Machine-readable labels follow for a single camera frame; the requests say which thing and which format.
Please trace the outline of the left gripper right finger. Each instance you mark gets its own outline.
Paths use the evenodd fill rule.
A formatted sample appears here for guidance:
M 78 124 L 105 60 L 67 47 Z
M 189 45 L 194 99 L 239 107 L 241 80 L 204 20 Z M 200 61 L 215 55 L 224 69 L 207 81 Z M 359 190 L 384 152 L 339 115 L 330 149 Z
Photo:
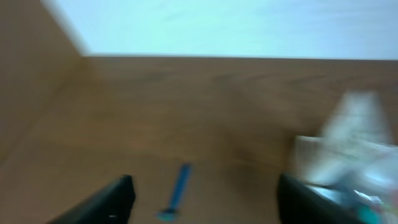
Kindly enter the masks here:
M 286 173 L 279 176 L 276 192 L 281 224 L 364 224 Z

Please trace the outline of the blue disposable razor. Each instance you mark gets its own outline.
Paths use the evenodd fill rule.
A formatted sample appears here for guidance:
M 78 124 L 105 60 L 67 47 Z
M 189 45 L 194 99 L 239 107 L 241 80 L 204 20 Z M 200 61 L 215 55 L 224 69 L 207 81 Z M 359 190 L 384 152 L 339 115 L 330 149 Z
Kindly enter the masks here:
M 180 202 L 182 201 L 191 170 L 192 165 L 189 163 L 184 163 L 181 166 L 167 208 L 161 210 L 157 214 L 157 218 L 159 220 L 164 222 L 172 222 L 176 219 L 178 208 L 180 206 Z

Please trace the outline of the white Pantene tube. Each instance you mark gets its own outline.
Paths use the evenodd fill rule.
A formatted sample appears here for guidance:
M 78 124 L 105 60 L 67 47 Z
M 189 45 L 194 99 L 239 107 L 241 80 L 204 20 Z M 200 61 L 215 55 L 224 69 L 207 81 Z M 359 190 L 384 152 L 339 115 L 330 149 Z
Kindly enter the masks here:
M 381 101 L 373 91 L 346 92 L 321 128 L 320 136 L 327 143 L 393 143 Z

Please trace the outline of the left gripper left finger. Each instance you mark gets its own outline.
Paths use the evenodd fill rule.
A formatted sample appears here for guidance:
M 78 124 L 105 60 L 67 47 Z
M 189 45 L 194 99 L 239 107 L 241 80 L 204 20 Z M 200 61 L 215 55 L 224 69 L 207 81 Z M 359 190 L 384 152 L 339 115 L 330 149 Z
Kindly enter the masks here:
M 128 224 L 135 199 L 132 177 L 122 175 L 49 224 Z

